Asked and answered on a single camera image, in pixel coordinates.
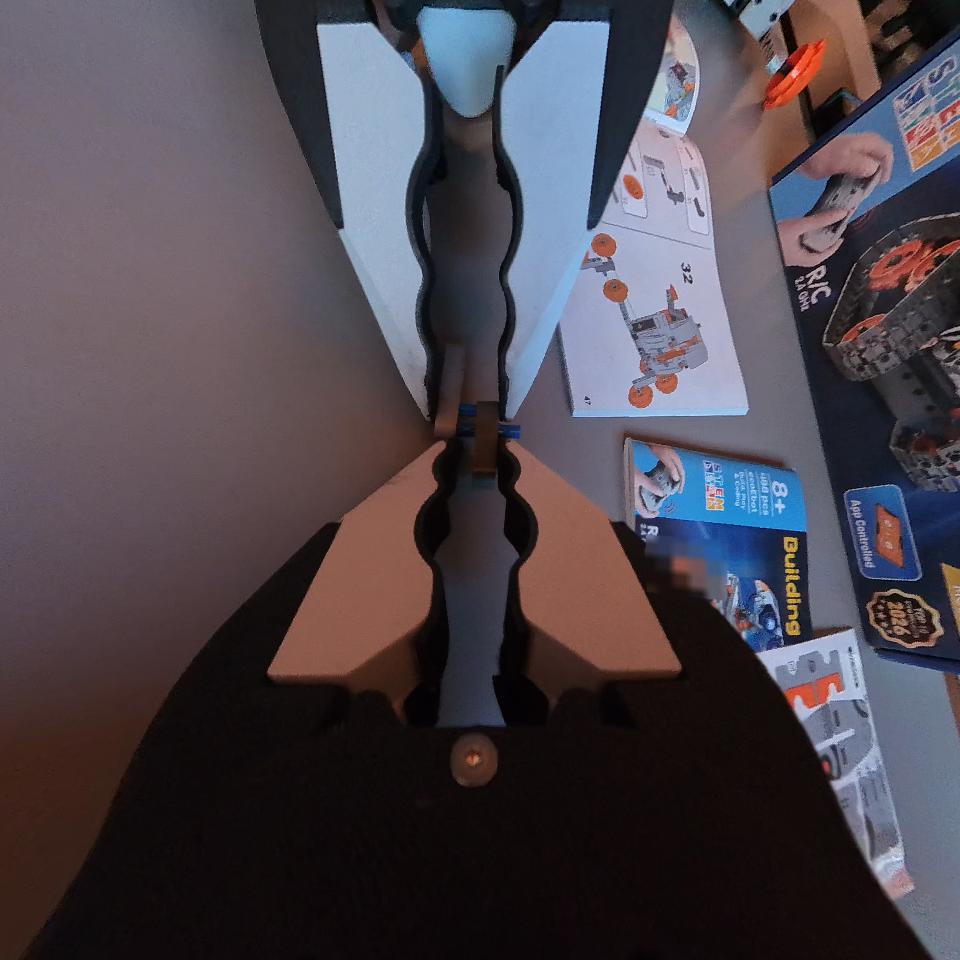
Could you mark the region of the dark grey technic beam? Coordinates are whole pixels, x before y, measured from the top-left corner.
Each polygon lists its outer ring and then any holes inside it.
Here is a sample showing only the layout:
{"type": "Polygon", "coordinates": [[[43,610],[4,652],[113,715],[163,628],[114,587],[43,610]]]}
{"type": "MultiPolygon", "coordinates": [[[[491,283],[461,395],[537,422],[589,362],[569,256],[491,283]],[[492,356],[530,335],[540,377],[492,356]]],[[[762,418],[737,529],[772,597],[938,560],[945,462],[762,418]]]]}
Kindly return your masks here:
{"type": "Polygon", "coordinates": [[[462,343],[448,343],[441,356],[434,436],[450,441],[457,436],[466,371],[467,351],[462,343]]]}

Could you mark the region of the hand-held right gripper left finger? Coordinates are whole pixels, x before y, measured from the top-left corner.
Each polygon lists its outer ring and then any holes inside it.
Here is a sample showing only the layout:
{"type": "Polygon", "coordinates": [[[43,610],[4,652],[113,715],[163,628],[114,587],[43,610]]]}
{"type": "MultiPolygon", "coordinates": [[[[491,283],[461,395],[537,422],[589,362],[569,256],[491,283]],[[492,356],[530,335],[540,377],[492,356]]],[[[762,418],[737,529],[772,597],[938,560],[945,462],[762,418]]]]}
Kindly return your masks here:
{"type": "Polygon", "coordinates": [[[433,727],[450,649],[443,574],[452,442],[435,442],[345,514],[268,669],[280,685],[383,694],[433,727]]]}

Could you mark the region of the blue robot kit manual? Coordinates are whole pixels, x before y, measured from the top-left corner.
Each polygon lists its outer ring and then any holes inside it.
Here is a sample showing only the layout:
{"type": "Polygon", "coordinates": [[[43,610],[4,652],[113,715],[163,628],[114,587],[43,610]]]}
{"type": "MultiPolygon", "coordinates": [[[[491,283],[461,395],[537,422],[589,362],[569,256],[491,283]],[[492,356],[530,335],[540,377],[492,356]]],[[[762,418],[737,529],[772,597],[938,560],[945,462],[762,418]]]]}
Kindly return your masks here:
{"type": "Polygon", "coordinates": [[[657,586],[708,601],[757,654],[811,640],[796,473],[626,438],[625,517],[657,586]]]}

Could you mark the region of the orange white booklet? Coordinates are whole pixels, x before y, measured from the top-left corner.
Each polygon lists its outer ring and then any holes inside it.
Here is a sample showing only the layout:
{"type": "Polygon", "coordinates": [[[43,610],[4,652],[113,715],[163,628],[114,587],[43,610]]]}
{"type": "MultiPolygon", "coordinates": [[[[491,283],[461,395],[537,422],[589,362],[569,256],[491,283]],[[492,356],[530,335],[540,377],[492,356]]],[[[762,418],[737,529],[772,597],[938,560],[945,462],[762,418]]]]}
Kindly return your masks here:
{"type": "Polygon", "coordinates": [[[855,630],[757,655],[803,726],[874,876],[892,901],[906,897],[915,886],[855,630]]]}

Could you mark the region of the grey desk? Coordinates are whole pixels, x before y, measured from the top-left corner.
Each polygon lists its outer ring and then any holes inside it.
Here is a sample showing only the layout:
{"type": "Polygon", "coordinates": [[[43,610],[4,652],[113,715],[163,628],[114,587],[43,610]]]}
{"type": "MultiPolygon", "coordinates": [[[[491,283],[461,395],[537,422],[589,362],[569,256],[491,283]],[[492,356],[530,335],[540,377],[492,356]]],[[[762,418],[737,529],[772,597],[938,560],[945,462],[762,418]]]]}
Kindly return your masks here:
{"type": "MultiPolygon", "coordinates": [[[[628,433],[789,467],[814,626],[854,627],[767,200],[762,55],[711,2],[678,14],[700,52],[691,134],[749,414],[572,418],[555,341],[523,443],[616,520],[628,433]]],[[[76,877],[200,649],[430,439],[253,3],[2,2],[2,958],[76,877]]],[[[863,664],[916,884],[898,906],[935,958],[958,958],[946,683],[863,664]]]]}

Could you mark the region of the light grey technic beam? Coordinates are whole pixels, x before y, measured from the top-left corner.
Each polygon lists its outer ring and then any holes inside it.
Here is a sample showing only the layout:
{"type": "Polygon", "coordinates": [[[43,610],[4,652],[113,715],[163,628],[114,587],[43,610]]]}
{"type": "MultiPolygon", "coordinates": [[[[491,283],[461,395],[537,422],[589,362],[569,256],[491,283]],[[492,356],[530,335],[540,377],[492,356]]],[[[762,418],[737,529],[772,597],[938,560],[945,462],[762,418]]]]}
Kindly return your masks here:
{"type": "Polygon", "coordinates": [[[478,401],[474,417],[474,450],[471,467],[474,485],[495,483],[498,477],[499,407],[495,401],[478,401]]]}

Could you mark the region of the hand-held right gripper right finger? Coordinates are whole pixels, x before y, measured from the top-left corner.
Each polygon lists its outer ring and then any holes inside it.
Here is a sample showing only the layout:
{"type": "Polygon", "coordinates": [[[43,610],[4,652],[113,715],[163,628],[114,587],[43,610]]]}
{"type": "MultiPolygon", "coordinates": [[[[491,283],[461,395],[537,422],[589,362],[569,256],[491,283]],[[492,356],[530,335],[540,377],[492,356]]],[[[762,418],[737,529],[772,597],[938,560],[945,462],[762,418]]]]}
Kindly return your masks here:
{"type": "Polygon", "coordinates": [[[674,681],[683,667],[613,522],[519,442],[502,442],[510,569],[493,687],[508,726],[547,722],[576,690],[674,681]]]}

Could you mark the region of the open instruction booklet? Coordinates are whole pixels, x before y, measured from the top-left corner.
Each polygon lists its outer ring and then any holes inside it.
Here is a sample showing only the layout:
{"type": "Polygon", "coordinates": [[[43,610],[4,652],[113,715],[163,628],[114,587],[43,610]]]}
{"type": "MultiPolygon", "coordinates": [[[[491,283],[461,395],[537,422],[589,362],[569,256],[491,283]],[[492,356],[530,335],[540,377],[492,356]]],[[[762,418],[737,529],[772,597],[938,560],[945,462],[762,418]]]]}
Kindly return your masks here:
{"type": "Polygon", "coordinates": [[[575,417],[749,410],[710,182],[687,136],[700,80],[690,33],[672,15],[652,93],[558,326],[575,417]]]}

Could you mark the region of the grey orange toy robot model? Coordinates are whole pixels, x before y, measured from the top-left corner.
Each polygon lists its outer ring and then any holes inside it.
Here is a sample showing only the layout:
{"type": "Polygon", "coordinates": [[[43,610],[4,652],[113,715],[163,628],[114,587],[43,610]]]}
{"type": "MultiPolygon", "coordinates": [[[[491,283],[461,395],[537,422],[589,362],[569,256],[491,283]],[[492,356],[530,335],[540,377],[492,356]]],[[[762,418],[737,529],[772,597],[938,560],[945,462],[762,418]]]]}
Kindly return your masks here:
{"type": "Polygon", "coordinates": [[[796,101],[820,71],[826,53],[824,39],[788,49],[784,21],[794,1],[721,1],[730,17],[760,46],[769,81],[764,90],[764,113],[796,101]]]}

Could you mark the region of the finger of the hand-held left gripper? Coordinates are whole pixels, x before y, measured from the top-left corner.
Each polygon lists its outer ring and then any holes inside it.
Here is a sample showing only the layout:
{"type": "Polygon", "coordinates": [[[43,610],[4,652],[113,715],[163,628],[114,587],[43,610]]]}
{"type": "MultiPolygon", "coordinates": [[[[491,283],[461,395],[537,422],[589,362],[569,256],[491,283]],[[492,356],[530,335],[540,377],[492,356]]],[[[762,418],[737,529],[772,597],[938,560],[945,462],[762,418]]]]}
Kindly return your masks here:
{"type": "Polygon", "coordinates": [[[342,244],[400,376],[431,419],[427,268],[412,194],[430,144],[425,83],[372,22],[319,23],[342,244]]]}
{"type": "Polygon", "coordinates": [[[555,21],[503,83],[499,133],[519,201],[506,270],[507,419],[534,384],[586,254],[609,34],[604,21],[555,21]]]}

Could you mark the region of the blue robot kit box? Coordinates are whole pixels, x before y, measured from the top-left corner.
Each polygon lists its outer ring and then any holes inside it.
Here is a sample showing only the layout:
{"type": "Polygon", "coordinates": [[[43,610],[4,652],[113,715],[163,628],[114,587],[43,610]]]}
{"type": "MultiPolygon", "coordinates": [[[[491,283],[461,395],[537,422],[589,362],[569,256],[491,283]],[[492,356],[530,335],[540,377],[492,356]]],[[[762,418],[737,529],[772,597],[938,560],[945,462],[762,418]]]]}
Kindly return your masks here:
{"type": "Polygon", "coordinates": [[[866,641],[958,674],[958,30],[773,180],[866,641]]]}

